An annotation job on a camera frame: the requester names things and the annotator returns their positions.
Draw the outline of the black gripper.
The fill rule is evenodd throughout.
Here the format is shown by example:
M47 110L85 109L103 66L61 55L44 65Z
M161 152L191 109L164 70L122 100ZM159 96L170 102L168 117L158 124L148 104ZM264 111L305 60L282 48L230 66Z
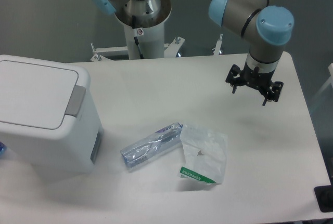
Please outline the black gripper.
M267 102L277 102L279 100L284 86L283 82L272 82L275 70L276 62L266 64L256 60L246 60L243 70L233 64L225 81L233 88L233 94L240 86L248 86L260 91L264 96L262 106L265 106Z

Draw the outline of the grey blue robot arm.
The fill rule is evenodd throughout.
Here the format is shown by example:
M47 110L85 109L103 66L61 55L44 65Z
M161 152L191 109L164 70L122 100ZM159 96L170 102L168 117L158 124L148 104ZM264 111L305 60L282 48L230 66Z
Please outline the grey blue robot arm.
M130 59L166 57L164 24L171 14L170 0L92 0L107 15L115 15L125 31ZM243 68L233 65L226 82L233 89L248 86L265 101L278 101L283 83L272 81L289 42L294 18L273 0L212 0L208 15L217 25L237 34L250 45Z

